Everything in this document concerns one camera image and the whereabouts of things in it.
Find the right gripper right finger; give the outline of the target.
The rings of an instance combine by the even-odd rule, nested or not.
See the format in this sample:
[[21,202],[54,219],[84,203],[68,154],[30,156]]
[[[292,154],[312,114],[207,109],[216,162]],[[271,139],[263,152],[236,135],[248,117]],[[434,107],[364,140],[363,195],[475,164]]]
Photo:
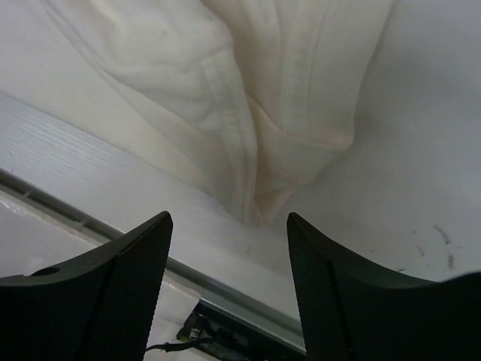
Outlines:
[[480,275],[427,281],[332,241],[298,214],[286,230],[309,360],[478,360]]

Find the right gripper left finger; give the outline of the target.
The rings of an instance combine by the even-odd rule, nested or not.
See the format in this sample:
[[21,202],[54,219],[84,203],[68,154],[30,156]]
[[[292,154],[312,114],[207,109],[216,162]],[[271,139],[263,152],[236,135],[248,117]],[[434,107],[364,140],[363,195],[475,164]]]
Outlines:
[[73,281],[67,261],[32,275],[1,279],[1,358],[3,360],[142,360],[153,314],[142,305],[118,320],[95,320],[96,295],[107,269]]

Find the white t shirt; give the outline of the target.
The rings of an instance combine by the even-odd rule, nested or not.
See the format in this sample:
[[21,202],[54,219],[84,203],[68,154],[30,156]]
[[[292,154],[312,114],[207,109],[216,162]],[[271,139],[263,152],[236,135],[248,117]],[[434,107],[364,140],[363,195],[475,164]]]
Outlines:
[[354,137],[391,1],[3,1],[1,91],[268,223]]

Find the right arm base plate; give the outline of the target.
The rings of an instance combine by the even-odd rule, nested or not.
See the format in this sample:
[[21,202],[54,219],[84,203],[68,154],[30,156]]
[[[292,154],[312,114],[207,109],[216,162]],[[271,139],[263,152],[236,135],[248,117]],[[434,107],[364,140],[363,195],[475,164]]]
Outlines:
[[186,354],[198,351],[214,360],[306,360],[290,346],[203,303],[195,306],[173,341],[156,342],[146,351]]

